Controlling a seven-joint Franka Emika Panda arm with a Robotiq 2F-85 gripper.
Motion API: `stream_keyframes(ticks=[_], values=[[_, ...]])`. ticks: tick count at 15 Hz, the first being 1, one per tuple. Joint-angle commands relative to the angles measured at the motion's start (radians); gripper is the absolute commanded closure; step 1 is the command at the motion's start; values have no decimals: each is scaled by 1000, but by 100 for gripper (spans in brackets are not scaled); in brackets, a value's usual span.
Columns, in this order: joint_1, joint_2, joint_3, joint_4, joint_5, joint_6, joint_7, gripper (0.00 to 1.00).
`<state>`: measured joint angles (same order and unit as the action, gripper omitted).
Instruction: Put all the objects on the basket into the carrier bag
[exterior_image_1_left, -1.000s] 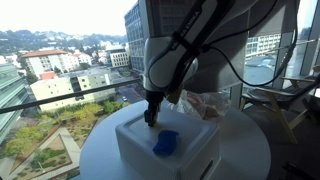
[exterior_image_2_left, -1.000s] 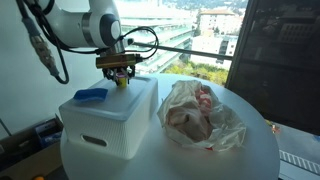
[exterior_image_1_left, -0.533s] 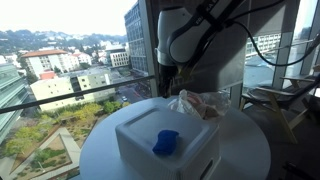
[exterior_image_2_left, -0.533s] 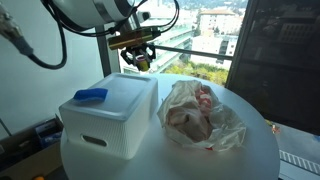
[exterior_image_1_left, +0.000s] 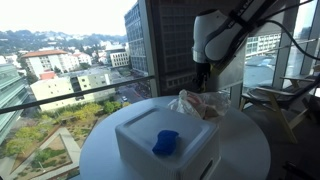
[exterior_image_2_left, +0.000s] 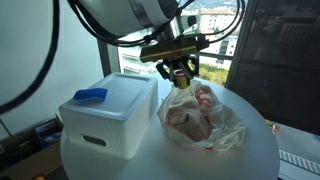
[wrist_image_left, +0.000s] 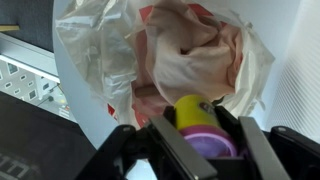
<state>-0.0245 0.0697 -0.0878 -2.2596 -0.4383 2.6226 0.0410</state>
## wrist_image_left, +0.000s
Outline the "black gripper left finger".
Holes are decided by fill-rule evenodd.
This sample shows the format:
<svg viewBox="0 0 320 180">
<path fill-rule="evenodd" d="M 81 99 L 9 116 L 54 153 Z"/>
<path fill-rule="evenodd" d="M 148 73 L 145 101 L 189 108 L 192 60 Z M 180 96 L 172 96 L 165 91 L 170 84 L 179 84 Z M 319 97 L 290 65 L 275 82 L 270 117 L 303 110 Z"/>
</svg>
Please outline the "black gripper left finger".
<svg viewBox="0 0 320 180">
<path fill-rule="evenodd" d="M 160 180 L 216 180 L 218 172 L 163 116 L 143 128 L 116 127 L 76 180 L 127 180 L 138 160 L 147 159 Z"/>
</svg>

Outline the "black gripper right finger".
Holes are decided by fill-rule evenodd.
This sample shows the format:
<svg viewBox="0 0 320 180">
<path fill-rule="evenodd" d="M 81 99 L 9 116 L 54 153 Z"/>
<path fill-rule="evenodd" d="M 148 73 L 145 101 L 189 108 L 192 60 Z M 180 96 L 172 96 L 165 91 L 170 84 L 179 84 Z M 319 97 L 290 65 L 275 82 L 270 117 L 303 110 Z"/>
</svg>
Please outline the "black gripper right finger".
<svg viewBox="0 0 320 180">
<path fill-rule="evenodd" d="M 215 158 L 219 180 L 320 180 L 320 144 L 286 126 L 269 132 L 252 117 L 236 119 L 215 108 L 222 128 L 235 141 L 235 157 Z"/>
</svg>

